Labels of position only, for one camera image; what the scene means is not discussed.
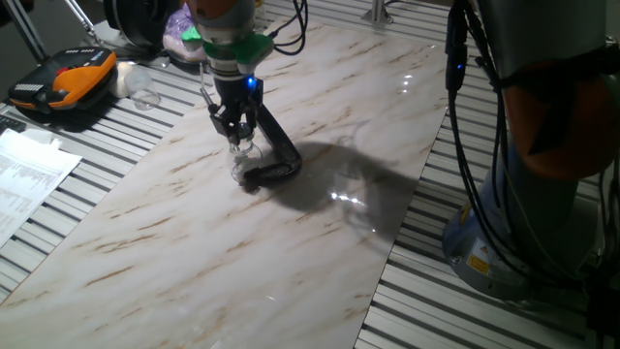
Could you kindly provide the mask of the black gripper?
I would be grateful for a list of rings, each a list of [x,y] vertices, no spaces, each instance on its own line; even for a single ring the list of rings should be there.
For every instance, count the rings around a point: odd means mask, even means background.
[[[263,105],[264,82],[254,76],[235,80],[215,79],[222,105],[207,109],[218,134],[230,139],[238,134],[238,113],[244,113],[249,133],[257,127],[257,110]]]

